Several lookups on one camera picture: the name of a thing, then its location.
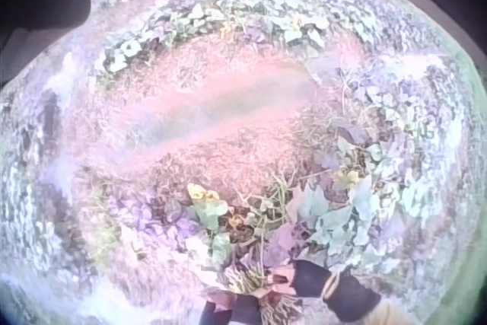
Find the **dark object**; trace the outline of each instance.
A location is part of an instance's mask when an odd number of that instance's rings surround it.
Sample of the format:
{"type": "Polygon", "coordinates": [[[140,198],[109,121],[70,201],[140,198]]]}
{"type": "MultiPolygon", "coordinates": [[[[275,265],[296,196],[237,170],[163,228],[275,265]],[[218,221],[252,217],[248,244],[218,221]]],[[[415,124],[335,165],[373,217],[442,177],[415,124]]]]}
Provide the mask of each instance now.
{"type": "Polygon", "coordinates": [[[215,312],[216,304],[206,302],[199,325],[226,325],[230,322],[231,310],[215,312]]]}
{"type": "MultiPolygon", "coordinates": [[[[291,285],[298,296],[320,297],[332,273],[306,260],[297,260],[294,268],[296,273],[291,285]]],[[[361,285],[355,277],[345,276],[339,279],[336,290],[324,301],[340,321],[352,323],[372,311],[379,303],[380,295],[361,285]]]]}
{"type": "Polygon", "coordinates": [[[216,305],[206,302],[199,325],[226,325],[230,321],[247,325],[261,325],[259,300],[251,295],[238,295],[232,309],[215,312],[216,305]]]}
{"type": "Polygon", "coordinates": [[[298,297],[319,298],[331,272],[307,260],[294,262],[295,274],[291,287],[298,297]]]}
{"type": "Polygon", "coordinates": [[[3,27],[27,30],[73,28],[90,15],[91,0],[0,0],[3,27]]]}

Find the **soil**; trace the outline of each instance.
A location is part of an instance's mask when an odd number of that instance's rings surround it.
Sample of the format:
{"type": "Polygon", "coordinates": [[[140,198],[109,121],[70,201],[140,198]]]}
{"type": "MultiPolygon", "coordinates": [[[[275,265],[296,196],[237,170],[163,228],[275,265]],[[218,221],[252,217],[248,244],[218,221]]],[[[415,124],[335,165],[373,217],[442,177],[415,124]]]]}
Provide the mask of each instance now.
{"type": "MultiPolygon", "coordinates": [[[[337,66],[351,69],[364,60],[351,35],[329,44],[329,57],[318,63],[330,81],[337,66]]],[[[145,181],[158,193],[194,182],[229,199],[261,193],[275,172],[304,175],[316,144],[300,139],[310,128],[310,108],[322,123],[342,112],[341,86],[317,88],[285,53],[258,54],[236,34],[199,37],[153,56],[113,88],[84,98],[68,147],[87,166],[112,179],[145,181]]]]}

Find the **gloved hand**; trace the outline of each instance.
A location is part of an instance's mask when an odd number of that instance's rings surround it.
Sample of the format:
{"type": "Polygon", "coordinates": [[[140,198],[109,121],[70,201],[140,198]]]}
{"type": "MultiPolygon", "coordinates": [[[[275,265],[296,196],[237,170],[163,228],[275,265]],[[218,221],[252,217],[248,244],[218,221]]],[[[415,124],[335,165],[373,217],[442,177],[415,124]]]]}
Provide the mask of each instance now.
{"type": "Polygon", "coordinates": [[[230,321],[248,325],[261,325],[259,298],[270,292],[261,288],[251,295],[232,292],[213,292],[206,298],[199,325],[226,325],[230,321]]]}
{"type": "Polygon", "coordinates": [[[328,308],[346,323],[360,320],[380,301],[378,293],[361,285],[355,277],[340,278],[339,273],[306,260],[297,260],[274,269],[268,282],[274,283],[272,290],[275,292],[298,297],[321,297],[328,308]],[[276,278],[284,278],[286,282],[276,284],[276,278]]]}

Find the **black glove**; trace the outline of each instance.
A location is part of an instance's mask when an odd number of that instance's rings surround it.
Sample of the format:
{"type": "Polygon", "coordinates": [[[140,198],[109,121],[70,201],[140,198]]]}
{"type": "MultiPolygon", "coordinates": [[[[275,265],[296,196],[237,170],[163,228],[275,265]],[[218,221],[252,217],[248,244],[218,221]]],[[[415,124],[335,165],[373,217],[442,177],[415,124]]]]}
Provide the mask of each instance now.
{"type": "Polygon", "coordinates": [[[252,295],[235,295],[226,311],[215,312],[216,304],[206,302],[199,325],[227,325],[230,321],[261,325],[259,300],[252,295]]]}
{"type": "Polygon", "coordinates": [[[330,291],[331,295],[323,300],[340,321],[345,323],[360,320],[380,301],[378,293],[361,285],[353,276],[333,278],[328,269],[306,260],[297,260],[294,269],[291,287],[299,297],[321,297],[325,285],[329,286],[331,282],[338,280],[335,290],[330,291]]]}

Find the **yellow leaf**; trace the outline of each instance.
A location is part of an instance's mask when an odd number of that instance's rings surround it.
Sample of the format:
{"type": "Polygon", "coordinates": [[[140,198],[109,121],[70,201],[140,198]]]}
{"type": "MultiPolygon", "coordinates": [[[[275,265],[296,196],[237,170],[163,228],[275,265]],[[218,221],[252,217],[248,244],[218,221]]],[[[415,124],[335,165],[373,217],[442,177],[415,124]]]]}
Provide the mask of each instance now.
{"type": "Polygon", "coordinates": [[[244,223],[244,220],[242,219],[242,216],[240,215],[235,215],[232,216],[228,219],[228,224],[234,229],[237,230],[237,228],[244,223]]]}
{"type": "Polygon", "coordinates": [[[347,179],[349,183],[357,184],[360,182],[360,178],[358,177],[358,172],[356,170],[352,170],[347,174],[347,179]]]}
{"type": "Polygon", "coordinates": [[[189,183],[187,188],[191,199],[203,199],[206,194],[206,189],[198,184],[189,183]]]}
{"type": "Polygon", "coordinates": [[[214,190],[209,190],[208,192],[206,192],[206,199],[208,201],[219,201],[220,196],[214,190]]]}

